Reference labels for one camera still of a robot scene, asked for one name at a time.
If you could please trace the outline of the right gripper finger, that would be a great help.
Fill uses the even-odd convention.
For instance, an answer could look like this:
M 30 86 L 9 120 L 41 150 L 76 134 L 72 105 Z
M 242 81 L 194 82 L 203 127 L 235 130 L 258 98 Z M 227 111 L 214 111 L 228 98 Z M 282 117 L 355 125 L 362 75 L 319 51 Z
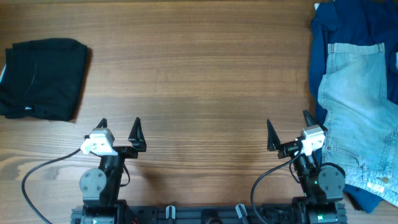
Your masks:
M 327 128 L 324 127 L 324 125 L 322 125 L 318 120 L 316 120 L 316 119 L 311 115 L 311 113 L 308 112 L 307 110 L 303 110 L 303 116 L 304 116 L 306 125 L 307 125 L 308 127 L 318 125 L 319 127 L 321 127 L 321 129 L 322 129 L 323 131 L 326 131 L 326 130 L 327 130 Z
M 268 151 L 275 151 L 279 150 L 280 148 L 280 139 L 271 123 L 271 121 L 267 120 L 267 150 Z

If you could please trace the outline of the light blue denim shorts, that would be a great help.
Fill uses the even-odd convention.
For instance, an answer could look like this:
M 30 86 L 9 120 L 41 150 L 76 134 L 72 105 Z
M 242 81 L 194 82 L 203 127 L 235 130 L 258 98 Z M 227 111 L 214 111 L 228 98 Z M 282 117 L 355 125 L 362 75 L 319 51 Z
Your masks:
M 322 161 L 397 205 L 397 105 L 387 99 L 384 45 L 328 45 L 318 103 L 327 111 Z

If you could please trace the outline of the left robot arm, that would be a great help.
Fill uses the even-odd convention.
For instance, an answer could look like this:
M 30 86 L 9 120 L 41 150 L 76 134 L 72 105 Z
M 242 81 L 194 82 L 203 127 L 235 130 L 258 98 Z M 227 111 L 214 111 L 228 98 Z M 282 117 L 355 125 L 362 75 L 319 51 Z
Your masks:
M 85 136 L 81 151 L 99 156 L 100 162 L 97 168 L 87 170 L 80 178 L 83 206 L 72 210 L 71 224 L 139 222 L 127 202 L 118 199 L 118 195 L 124 186 L 122 176 L 127 172 L 125 160 L 136 159 L 147 149 L 140 118 L 135 119 L 128 141 L 129 146 L 114 146 L 114 136 L 105 118 Z

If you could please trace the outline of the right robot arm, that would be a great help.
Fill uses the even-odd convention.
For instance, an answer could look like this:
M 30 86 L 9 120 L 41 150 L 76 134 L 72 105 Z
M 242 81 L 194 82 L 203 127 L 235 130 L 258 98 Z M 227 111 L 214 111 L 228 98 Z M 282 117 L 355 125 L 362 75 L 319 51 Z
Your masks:
M 263 206 L 265 218 L 272 223 L 286 224 L 344 224 L 348 222 L 343 199 L 345 171 L 340 166 L 326 162 L 321 164 L 316 152 L 326 138 L 327 128 L 307 110 L 303 111 L 307 126 L 291 142 L 281 143 L 271 121 L 267 121 L 267 149 L 277 151 L 278 158 L 291 158 L 294 178 L 303 190 L 303 197 L 294 197 L 287 205 Z

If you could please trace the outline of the folded black garment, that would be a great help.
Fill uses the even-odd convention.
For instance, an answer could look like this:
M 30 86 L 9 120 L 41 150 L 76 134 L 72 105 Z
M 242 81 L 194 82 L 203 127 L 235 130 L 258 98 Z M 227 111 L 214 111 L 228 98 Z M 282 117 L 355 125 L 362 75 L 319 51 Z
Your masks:
M 1 115 L 70 121 L 86 70 L 88 47 L 75 39 L 15 43 L 6 49 Z

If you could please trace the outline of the dark blue shirt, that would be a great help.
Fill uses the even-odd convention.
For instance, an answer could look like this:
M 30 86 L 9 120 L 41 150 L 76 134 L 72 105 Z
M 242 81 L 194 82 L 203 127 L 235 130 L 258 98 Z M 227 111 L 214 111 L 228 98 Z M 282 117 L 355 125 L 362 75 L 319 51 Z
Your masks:
M 313 42 L 308 81 L 315 99 L 315 116 L 322 124 L 327 111 L 318 103 L 318 89 L 326 72 L 328 45 L 383 44 L 386 60 L 387 99 L 397 105 L 397 3 L 394 1 L 321 2 L 311 22 Z M 371 213 L 380 196 L 352 185 L 345 192 L 358 210 Z

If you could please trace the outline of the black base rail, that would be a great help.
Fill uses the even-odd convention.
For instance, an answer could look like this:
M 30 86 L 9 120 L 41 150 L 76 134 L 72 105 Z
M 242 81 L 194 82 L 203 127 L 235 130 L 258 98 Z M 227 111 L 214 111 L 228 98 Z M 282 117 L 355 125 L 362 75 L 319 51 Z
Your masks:
M 243 204 L 219 207 L 167 207 L 131 206 L 117 210 L 84 211 L 72 210 L 71 223 L 260 223 L 252 207 Z M 292 204 L 263 204 L 257 207 L 259 215 L 266 223 L 347 223 L 343 204 L 294 206 Z

